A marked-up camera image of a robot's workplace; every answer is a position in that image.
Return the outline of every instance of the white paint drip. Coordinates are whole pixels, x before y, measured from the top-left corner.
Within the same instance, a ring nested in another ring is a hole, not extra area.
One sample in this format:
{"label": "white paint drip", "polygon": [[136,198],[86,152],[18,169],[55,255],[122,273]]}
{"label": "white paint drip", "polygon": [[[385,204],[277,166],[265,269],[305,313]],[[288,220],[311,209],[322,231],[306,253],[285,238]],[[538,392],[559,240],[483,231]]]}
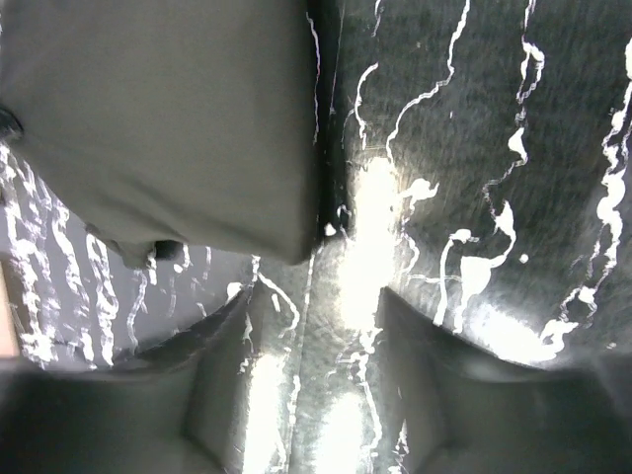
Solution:
{"label": "white paint drip", "polygon": [[375,27],[373,28],[373,33],[371,36],[375,38],[377,35],[377,29],[379,28],[380,23],[382,23],[382,13],[384,12],[384,6],[381,5],[382,0],[375,0],[375,8],[373,11],[373,15],[375,16]]}
{"label": "white paint drip", "polygon": [[86,235],[86,248],[88,260],[97,281],[97,316],[101,328],[102,357],[108,365],[114,365],[115,335],[112,324],[119,313],[119,300],[110,277],[108,249],[92,234]]}
{"label": "white paint drip", "polygon": [[406,420],[404,420],[404,423],[402,423],[402,429],[399,432],[397,444],[395,444],[395,449],[393,452],[397,454],[397,465],[389,467],[388,474],[403,474],[404,472],[406,472],[406,468],[404,467],[404,460],[406,459],[406,456],[411,453],[410,447],[408,447],[408,426],[406,424]]}
{"label": "white paint drip", "polygon": [[149,274],[149,282],[153,286],[155,286],[156,284],[158,284],[158,275],[157,275],[158,264],[156,263],[156,256],[150,255],[147,260],[148,260],[147,265],[149,266],[149,268],[147,269],[147,273]]}
{"label": "white paint drip", "polygon": [[[519,105],[531,95],[537,88],[538,83],[542,79],[542,71],[544,70],[545,56],[544,53],[533,43],[526,40],[526,29],[529,25],[529,20],[533,12],[535,11],[535,5],[537,0],[529,0],[528,5],[524,9],[524,25],[522,29],[522,49],[524,50],[525,58],[520,65],[520,74],[522,75],[522,82],[518,88],[518,92],[515,95]],[[530,59],[535,61],[535,80],[529,85],[526,92],[524,92],[524,83],[526,82],[526,74],[529,66]]]}
{"label": "white paint drip", "polygon": [[452,34],[452,37],[450,39],[450,45],[447,50],[447,69],[449,71],[449,74],[447,75],[447,77],[445,79],[442,79],[436,82],[434,84],[434,87],[430,91],[420,94],[415,99],[413,99],[408,104],[406,104],[404,106],[404,109],[402,109],[402,112],[399,113],[397,120],[395,120],[395,129],[388,135],[388,138],[386,139],[386,154],[389,160],[391,161],[393,160],[393,150],[391,150],[391,141],[393,141],[397,137],[397,134],[399,133],[399,124],[404,114],[413,106],[419,104],[421,101],[433,97],[442,87],[447,86],[452,80],[452,77],[454,76],[454,66],[452,65],[454,45],[456,44],[456,41],[459,38],[461,38],[463,30],[465,29],[465,25],[467,24],[467,14],[469,13],[469,11],[470,11],[470,0],[465,0],[465,6],[463,7],[463,12],[461,13],[461,19],[459,20],[458,25],[456,26],[456,30]]}
{"label": "white paint drip", "polygon": [[285,337],[285,334],[287,332],[294,331],[296,329],[296,327],[298,326],[298,322],[300,321],[300,313],[298,312],[298,308],[296,307],[294,302],[289,298],[289,296],[287,296],[287,293],[285,291],[283,291],[282,289],[280,289],[280,287],[278,287],[278,285],[276,283],[274,283],[267,276],[264,276],[262,273],[259,273],[259,280],[261,281],[261,283],[263,283],[269,289],[271,289],[276,294],[278,294],[278,296],[280,296],[280,298],[283,301],[285,301],[285,304],[287,304],[287,307],[289,308],[289,311],[292,313],[293,319],[292,319],[292,322],[291,322],[290,326],[287,327],[287,328],[284,328],[281,331],[281,333],[278,335],[278,337],[280,339],[282,339],[282,338]]}
{"label": "white paint drip", "polygon": [[411,220],[413,216],[413,212],[415,212],[415,207],[417,205],[417,202],[419,202],[420,200],[434,198],[437,192],[438,192],[438,183],[434,185],[434,188],[431,188],[431,183],[428,180],[425,180],[424,178],[418,178],[411,184],[410,187],[408,187],[408,189],[404,190],[399,195],[400,200],[405,200],[405,199],[409,200],[408,208],[409,208],[410,214],[408,215],[408,217],[405,217],[402,219],[401,232],[402,232],[402,237],[408,243],[408,248],[411,249],[411,251],[413,252],[413,256],[411,257],[411,260],[409,261],[406,268],[404,268],[401,272],[404,275],[413,269],[413,267],[417,264],[417,261],[419,260],[419,257],[420,257],[420,251],[419,251],[419,248],[417,247],[417,243],[415,242],[415,239],[413,239],[406,232],[406,224]]}
{"label": "white paint drip", "polygon": [[420,200],[432,199],[436,196],[438,192],[438,183],[434,185],[434,188],[431,187],[431,183],[424,178],[416,179],[413,184],[402,193],[400,193],[400,199],[409,199],[409,209],[411,211],[415,210],[415,205]]}
{"label": "white paint drip", "polygon": [[419,260],[421,252],[419,251],[419,248],[417,247],[417,243],[415,242],[415,239],[413,239],[410,235],[408,235],[405,230],[402,230],[402,235],[404,239],[406,240],[406,242],[408,243],[408,248],[411,249],[411,252],[413,252],[413,256],[411,257],[411,260],[409,261],[406,268],[404,268],[401,272],[403,275],[407,275],[417,264],[417,261]]}
{"label": "white paint drip", "polygon": [[[620,135],[625,122],[629,120],[629,111],[632,102],[632,39],[626,45],[625,59],[627,77],[630,82],[625,91],[623,108],[612,115],[610,132],[601,142],[602,153],[609,163],[609,166],[605,170],[605,174],[601,179],[601,184],[604,185],[606,189],[606,196],[599,201],[596,207],[596,216],[601,221],[601,228],[599,229],[597,238],[594,242],[592,255],[588,262],[587,277],[585,277],[579,286],[572,289],[569,295],[562,301],[560,304],[561,314],[559,320],[549,321],[549,325],[551,325],[551,327],[558,327],[555,324],[556,321],[559,323],[566,323],[567,325],[571,324],[568,323],[568,304],[575,299],[585,303],[589,309],[588,318],[590,319],[598,309],[594,298],[599,291],[601,284],[617,265],[617,251],[621,243],[623,219],[621,218],[619,211],[615,210],[615,208],[619,206],[625,197],[626,192],[623,176],[627,171],[627,164],[629,160],[627,143],[630,138],[630,133],[632,133],[632,122],[628,124],[627,130],[620,140],[612,143],[612,139],[617,135]],[[619,154],[622,158],[622,166],[621,161],[619,160]],[[610,245],[604,252],[602,252],[599,240],[606,228],[610,232]],[[603,271],[601,272],[601,276],[593,286],[588,286],[588,278],[593,276],[594,259],[601,255],[606,257],[606,263],[603,267]],[[561,341],[562,335],[555,336],[558,342]]]}
{"label": "white paint drip", "polygon": [[15,268],[24,285],[22,300],[29,312],[29,325],[31,332],[23,333],[20,338],[26,355],[40,364],[51,362],[55,359],[52,339],[46,334],[40,325],[40,296],[37,292],[38,274],[31,264],[31,256],[38,251],[35,242],[18,237],[18,224],[24,222],[22,211],[18,202],[15,179],[17,177],[17,164],[11,156],[9,148],[0,144],[0,160],[4,166],[2,180],[2,193],[6,201],[5,215],[7,218],[7,236],[11,245],[11,253],[14,258]]}
{"label": "white paint drip", "polygon": [[189,246],[187,244],[183,244],[182,246],[183,253],[183,262],[182,264],[175,264],[174,271],[177,274],[181,274],[182,272],[186,272],[191,266],[191,253],[189,252]]}
{"label": "white paint drip", "polygon": [[204,269],[204,273],[201,276],[201,279],[203,279],[204,281],[208,281],[208,274],[210,273],[210,264],[212,258],[212,249],[210,247],[206,247],[206,268]]}
{"label": "white paint drip", "polygon": [[[507,235],[511,242],[507,249],[503,252],[503,254],[493,258],[486,259],[481,257],[462,257],[461,258],[461,301],[459,306],[455,310],[454,315],[454,333],[461,333],[463,331],[463,313],[467,308],[469,300],[483,292],[487,287],[491,277],[492,277],[492,269],[495,269],[501,266],[506,260],[509,253],[512,251],[515,245],[515,241],[517,236],[514,230],[514,213],[510,204],[505,201],[503,211],[500,215],[497,214],[492,199],[490,197],[489,189],[491,186],[496,186],[499,183],[502,183],[516,167],[524,166],[528,163],[528,154],[526,149],[524,148],[524,143],[522,141],[524,136],[525,128],[520,125],[526,119],[526,108],[523,105],[523,102],[528,96],[537,88],[539,81],[542,78],[542,71],[544,69],[545,56],[544,53],[538,49],[534,44],[527,42],[525,39],[526,36],[526,28],[528,26],[530,15],[533,13],[535,8],[536,0],[529,0],[527,7],[524,10],[524,28],[521,36],[522,48],[526,54],[525,60],[520,64],[520,73],[522,77],[522,81],[518,88],[518,92],[516,94],[516,100],[519,105],[522,106],[521,112],[516,117],[516,122],[519,127],[516,132],[510,137],[508,140],[508,149],[514,153],[517,153],[519,156],[518,160],[512,162],[512,164],[508,167],[508,169],[504,172],[504,174],[495,180],[491,180],[485,184],[483,187],[482,193],[485,201],[487,202],[490,208],[490,214],[496,223],[496,230],[501,230],[505,235]],[[530,63],[530,58],[535,60],[535,80],[532,84],[529,85],[529,88],[526,92],[523,92],[524,84],[527,78],[528,65]],[[447,299],[444,290],[444,284],[441,286],[441,305],[439,309],[441,309],[441,313],[438,313],[439,316],[444,314],[444,310],[447,305]]]}
{"label": "white paint drip", "polygon": [[145,292],[147,291],[147,276],[145,273],[141,270],[136,270],[134,275],[138,280],[138,293],[136,294],[136,299],[134,300],[134,304],[131,306],[129,314],[127,315],[127,334],[129,335],[133,351],[135,351],[138,347],[138,339],[136,338],[136,330],[134,327],[136,315],[138,314],[138,310],[144,304]]}
{"label": "white paint drip", "polygon": [[174,317],[174,313],[176,311],[176,302],[178,300],[178,295],[176,293],[176,277],[169,277],[169,289],[171,291],[169,295],[169,309],[167,310],[167,319],[171,319]]}
{"label": "white paint drip", "polygon": [[26,173],[21,174],[25,182],[25,189],[29,196],[29,208],[32,212],[33,220],[25,221],[25,227],[32,235],[31,240],[36,242],[38,251],[35,253],[36,262],[39,266],[39,273],[42,277],[44,299],[42,302],[42,316],[46,319],[44,331],[47,335],[55,338],[59,326],[59,316],[61,313],[61,303],[57,296],[57,290],[50,273],[50,260],[46,252],[46,240],[48,237],[48,213],[52,211],[52,198],[43,181],[36,178],[31,167],[25,162],[23,164]]}
{"label": "white paint drip", "polygon": [[197,308],[199,309],[199,312],[201,313],[201,317],[202,318],[207,318],[208,314],[206,313],[206,308],[204,308],[204,305],[201,303],[196,303]]}
{"label": "white paint drip", "polygon": [[354,113],[355,113],[355,119],[357,120],[357,124],[359,125],[359,137],[362,140],[362,150],[366,149],[366,121],[364,121],[360,116],[359,116],[359,107],[362,105],[362,94],[361,94],[361,88],[362,88],[362,84],[364,84],[364,82],[366,81],[366,78],[368,77],[368,75],[373,72],[375,69],[377,69],[379,63],[375,63],[372,64],[370,66],[368,66],[366,68],[366,70],[362,73],[362,75],[359,77],[359,81],[357,82],[357,90],[356,90],[356,95],[355,95],[355,103],[354,103]]}
{"label": "white paint drip", "polygon": [[463,331],[463,313],[470,298],[481,294],[487,287],[492,277],[492,269],[500,267],[507,260],[517,239],[514,230],[514,212],[507,201],[501,214],[493,217],[496,229],[507,235],[511,242],[501,255],[493,259],[461,257],[461,302],[454,313],[454,333],[457,334]]}
{"label": "white paint drip", "polygon": [[278,302],[278,295],[273,293],[271,296],[271,300],[273,301],[273,306],[275,307],[275,311],[280,313],[280,303]]}
{"label": "white paint drip", "polygon": [[250,355],[247,355],[246,358],[239,364],[239,372],[238,373],[246,373],[246,368],[251,363],[252,354],[255,352],[255,345],[253,344],[252,337],[250,336],[253,332],[253,322],[250,319],[250,314],[246,312],[246,328],[244,329],[244,335],[242,337],[242,341],[245,343],[248,341],[250,345]]}
{"label": "white paint drip", "polygon": [[371,387],[368,384],[368,380],[366,379],[368,360],[370,356],[375,354],[375,338],[381,332],[382,329],[376,328],[375,326],[366,331],[360,331],[359,342],[362,345],[363,351],[362,353],[352,354],[352,360],[357,362],[357,379],[359,380],[358,385],[364,390],[364,398],[366,399],[366,404],[368,405],[368,410],[371,414],[371,420],[373,422],[373,440],[368,446],[368,449],[370,451],[373,451],[375,448],[377,448],[383,434],[382,422],[380,421],[379,415],[377,414],[375,399],[371,392]]}
{"label": "white paint drip", "polygon": [[325,235],[327,237],[332,237],[336,235],[336,229],[330,222],[328,222],[327,225],[325,225]]}
{"label": "white paint drip", "polygon": [[318,34],[316,33],[316,28],[314,26],[314,21],[309,18],[309,14],[306,13],[307,23],[309,23],[309,29],[312,32],[312,37],[314,38],[314,47],[316,48],[316,81],[314,84],[314,118],[316,119],[316,129],[314,130],[314,145],[318,141],[318,132],[319,124],[318,124],[318,84],[320,82],[320,42],[318,40]]}
{"label": "white paint drip", "polygon": [[79,342],[81,344],[81,350],[83,357],[91,365],[94,364],[94,343],[90,332],[85,328],[90,324],[90,297],[86,291],[83,281],[81,279],[81,269],[77,262],[77,255],[75,249],[72,246],[72,242],[66,236],[67,224],[70,218],[70,211],[68,208],[57,198],[54,198],[52,205],[53,217],[52,217],[52,235],[57,243],[57,246],[61,250],[61,253],[66,259],[66,282],[70,287],[70,291],[74,296],[73,302],[73,315],[75,324],[78,328],[81,328],[81,336]]}
{"label": "white paint drip", "polygon": [[475,242],[476,238],[472,237],[472,231],[469,229],[458,229],[452,235],[449,236],[443,251],[441,252],[441,258],[439,261],[439,289],[441,293],[441,298],[436,308],[436,313],[434,314],[434,323],[437,326],[443,325],[443,320],[445,319],[445,311],[447,310],[447,288],[445,287],[445,264],[447,262],[447,254],[452,247],[454,247],[454,241],[459,241],[461,243],[465,242]]}
{"label": "white paint drip", "polygon": [[252,283],[256,283],[259,280],[259,268],[261,266],[261,257],[257,255],[253,255],[251,265],[253,269]]}

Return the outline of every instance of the gray fabric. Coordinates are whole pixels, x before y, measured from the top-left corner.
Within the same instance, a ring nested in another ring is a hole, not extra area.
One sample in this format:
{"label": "gray fabric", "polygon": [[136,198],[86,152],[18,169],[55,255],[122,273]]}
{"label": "gray fabric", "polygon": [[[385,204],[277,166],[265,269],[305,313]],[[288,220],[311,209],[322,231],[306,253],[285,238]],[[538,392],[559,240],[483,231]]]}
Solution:
{"label": "gray fabric", "polygon": [[2,10],[12,144],[142,267],[156,241],[295,263],[316,233],[303,2],[24,2]]}

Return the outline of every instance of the dark fabric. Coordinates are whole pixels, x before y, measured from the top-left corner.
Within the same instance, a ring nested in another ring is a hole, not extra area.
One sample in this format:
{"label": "dark fabric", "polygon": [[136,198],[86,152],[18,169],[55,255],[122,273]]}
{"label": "dark fabric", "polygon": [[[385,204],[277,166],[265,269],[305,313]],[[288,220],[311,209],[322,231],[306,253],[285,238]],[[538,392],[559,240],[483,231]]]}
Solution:
{"label": "dark fabric", "polygon": [[227,472],[251,295],[109,370],[0,359],[0,472]]}
{"label": "dark fabric", "polygon": [[8,0],[12,145],[128,266],[155,242],[296,263],[316,234],[313,44],[295,0]]}

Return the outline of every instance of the black fabric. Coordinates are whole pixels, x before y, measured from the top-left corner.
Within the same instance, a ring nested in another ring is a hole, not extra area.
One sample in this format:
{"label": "black fabric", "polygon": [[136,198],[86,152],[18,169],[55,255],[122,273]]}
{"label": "black fabric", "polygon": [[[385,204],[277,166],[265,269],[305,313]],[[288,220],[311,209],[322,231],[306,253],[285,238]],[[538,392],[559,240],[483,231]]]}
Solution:
{"label": "black fabric", "polygon": [[316,235],[313,44],[295,0],[7,0],[12,145],[143,267],[157,241],[297,263]]}

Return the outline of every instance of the black bag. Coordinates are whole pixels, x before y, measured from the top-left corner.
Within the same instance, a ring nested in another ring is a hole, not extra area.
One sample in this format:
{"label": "black bag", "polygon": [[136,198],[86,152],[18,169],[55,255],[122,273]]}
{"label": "black bag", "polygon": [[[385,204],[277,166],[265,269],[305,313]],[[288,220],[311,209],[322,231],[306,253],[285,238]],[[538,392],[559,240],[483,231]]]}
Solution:
{"label": "black bag", "polygon": [[297,263],[317,221],[313,45],[295,0],[8,0],[12,144],[126,265],[156,242]]}

